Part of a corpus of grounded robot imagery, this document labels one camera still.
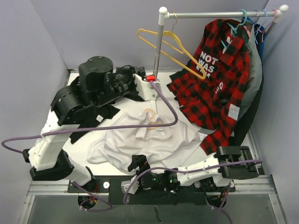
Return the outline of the teal hanger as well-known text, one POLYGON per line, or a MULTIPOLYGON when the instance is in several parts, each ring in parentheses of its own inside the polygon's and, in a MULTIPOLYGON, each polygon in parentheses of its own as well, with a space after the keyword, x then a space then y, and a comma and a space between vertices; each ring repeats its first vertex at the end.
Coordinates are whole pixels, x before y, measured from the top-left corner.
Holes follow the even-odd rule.
POLYGON ((221 40, 224 50, 226 50, 228 48, 228 46, 231 44, 231 42, 232 42, 231 37, 232 38, 235 37, 235 35, 238 31, 238 28, 241 26, 244 26, 246 24, 246 21, 248 18, 247 11, 245 9, 241 9, 240 11, 243 12, 244 17, 243 17, 243 20, 236 27, 234 27, 232 24, 227 22, 227 25, 230 27, 230 36, 227 37, 226 43, 223 40, 221 40))

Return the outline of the black hanging garment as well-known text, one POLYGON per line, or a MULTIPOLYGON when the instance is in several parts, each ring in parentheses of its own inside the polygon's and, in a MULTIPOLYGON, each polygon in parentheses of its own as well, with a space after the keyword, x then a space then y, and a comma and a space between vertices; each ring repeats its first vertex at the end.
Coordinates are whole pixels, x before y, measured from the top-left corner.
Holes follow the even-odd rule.
POLYGON ((262 81, 261 81, 260 89, 258 90, 249 109, 241 117, 241 119, 237 121, 234 127, 234 136, 229 138, 230 146, 240 146, 243 140, 245 139, 249 129, 251 128, 251 125, 254 121, 255 115, 259 107, 260 98, 263 91, 263 84, 264 84, 264 77, 263 77, 263 70, 262 70, 262 81))

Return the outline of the red black plaid shirt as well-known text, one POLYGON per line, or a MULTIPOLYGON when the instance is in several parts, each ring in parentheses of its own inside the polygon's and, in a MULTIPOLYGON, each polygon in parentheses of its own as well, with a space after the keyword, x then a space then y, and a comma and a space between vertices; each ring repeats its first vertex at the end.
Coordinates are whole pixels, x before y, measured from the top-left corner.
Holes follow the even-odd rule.
POLYGON ((194 54, 197 62, 188 64, 193 71, 205 70, 206 78, 202 80, 183 69, 171 75, 171 82, 167 84, 186 118, 212 131, 200 145, 206 154, 215 152, 217 147, 228 146, 249 80, 249 55, 242 36, 245 29, 239 27, 224 50, 221 40, 226 43, 230 36, 227 22, 234 27, 239 24, 233 19, 216 19, 205 26, 194 54))

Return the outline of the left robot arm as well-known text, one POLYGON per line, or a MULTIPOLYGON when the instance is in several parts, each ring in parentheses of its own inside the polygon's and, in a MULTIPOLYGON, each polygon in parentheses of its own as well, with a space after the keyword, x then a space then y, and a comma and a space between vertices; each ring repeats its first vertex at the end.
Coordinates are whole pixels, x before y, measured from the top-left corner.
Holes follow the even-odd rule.
POLYGON ((95 178, 88 167, 74 162, 63 150, 68 139, 72 143, 97 127, 98 116, 111 119, 117 109, 112 104, 119 98, 128 97, 140 101, 135 76, 144 79, 143 66, 124 65, 114 67, 111 59, 93 56, 78 67, 79 75, 60 89, 51 102, 50 114, 54 122, 46 124, 42 136, 31 149, 22 152, 32 166, 33 181, 76 182, 85 192, 93 190, 95 178))

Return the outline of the blue garment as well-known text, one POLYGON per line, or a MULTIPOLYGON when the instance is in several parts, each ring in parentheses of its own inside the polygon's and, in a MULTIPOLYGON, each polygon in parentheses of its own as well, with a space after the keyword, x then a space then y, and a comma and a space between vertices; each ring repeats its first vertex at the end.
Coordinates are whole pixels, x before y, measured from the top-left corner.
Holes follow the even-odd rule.
POLYGON ((264 52, 265 40, 267 37, 265 33, 265 28, 262 25, 258 24, 256 21, 252 20, 250 17, 247 17, 247 22, 250 27, 254 28, 255 44, 259 56, 262 58, 264 52))

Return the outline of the white shirt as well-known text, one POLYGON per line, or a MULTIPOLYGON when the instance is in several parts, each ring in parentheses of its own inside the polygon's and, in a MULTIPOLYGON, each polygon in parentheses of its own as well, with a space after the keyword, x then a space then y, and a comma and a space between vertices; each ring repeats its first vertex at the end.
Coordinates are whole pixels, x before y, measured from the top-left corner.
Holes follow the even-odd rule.
POLYGON ((150 165, 175 168, 201 149, 206 134, 194 131, 182 121, 173 126, 145 128, 150 117, 151 112, 124 113, 113 125, 134 125, 134 128, 106 131, 88 148, 87 161, 91 164, 109 162, 117 169, 127 171, 133 155, 145 155, 150 165))

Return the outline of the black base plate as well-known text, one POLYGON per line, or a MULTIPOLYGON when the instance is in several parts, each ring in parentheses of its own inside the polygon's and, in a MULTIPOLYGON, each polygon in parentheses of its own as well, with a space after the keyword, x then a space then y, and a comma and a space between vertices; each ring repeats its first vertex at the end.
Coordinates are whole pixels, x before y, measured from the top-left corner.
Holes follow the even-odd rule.
MULTIPOLYGON (((125 191, 121 189, 121 183, 129 181, 131 176, 96 176, 84 186, 78 186, 69 182, 67 192, 86 193, 86 196, 78 196, 78 204, 86 209, 96 205, 100 193, 108 193, 108 199, 104 203, 108 205, 123 205, 125 191)), ((194 205, 206 205, 219 207, 227 195, 227 187, 216 187, 212 178, 201 180, 200 186, 194 184, 180 187, 178 192, 171 193, 166 188, 141 189, 135 194, 128 194, 129 205, 178 205, 183 203, 194 205)))

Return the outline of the grey garment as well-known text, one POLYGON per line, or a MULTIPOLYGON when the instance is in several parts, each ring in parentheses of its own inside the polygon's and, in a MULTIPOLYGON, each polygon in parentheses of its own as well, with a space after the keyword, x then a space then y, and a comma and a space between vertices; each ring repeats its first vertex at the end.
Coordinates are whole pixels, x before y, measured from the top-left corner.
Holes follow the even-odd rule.
POLYGON ((246 113, 251 106, 262 81, 262 62, 256 46, 256 38, 254 34, 254 25, 247 21, 243 26, 245 31, 242 32, 245 47, 249 55, 250 71, 249 80, 246 84, 246 91, 243 95, 238 120, 246 113))

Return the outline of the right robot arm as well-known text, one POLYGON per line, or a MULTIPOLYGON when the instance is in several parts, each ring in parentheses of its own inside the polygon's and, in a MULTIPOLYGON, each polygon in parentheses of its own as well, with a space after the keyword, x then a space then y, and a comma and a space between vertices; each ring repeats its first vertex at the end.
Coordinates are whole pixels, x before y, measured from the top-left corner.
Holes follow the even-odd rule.
POLYGON ((262 161, 254 159, 249 147, 218 147, 204 160, 178 168, 151 168, 145 155, 133 155, 128 171, 135 171, 129 181, 122 181, 123 193, 135 194, 139 190, 178 192, 196 182, 208 179, 209 188, 218 191, 232 180, 247 180, 259 176, 256 168, 262 161))

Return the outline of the pink hanger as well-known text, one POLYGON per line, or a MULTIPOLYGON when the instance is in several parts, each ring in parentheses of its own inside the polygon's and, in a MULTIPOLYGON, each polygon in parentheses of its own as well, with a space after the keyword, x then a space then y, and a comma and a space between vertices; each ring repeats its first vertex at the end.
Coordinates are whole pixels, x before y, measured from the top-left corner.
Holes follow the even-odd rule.
POLYGON ((266 36, 266 31, 270 28, 270 25, 274 22, 274 20, 276 19, 277 15, 278 15, 278 10, 277 9, 273 9, 273 11, 274 11, 273 19, 270 21, 270 23, 262 31, 261 43, 264 42, 265 36, 266 36))

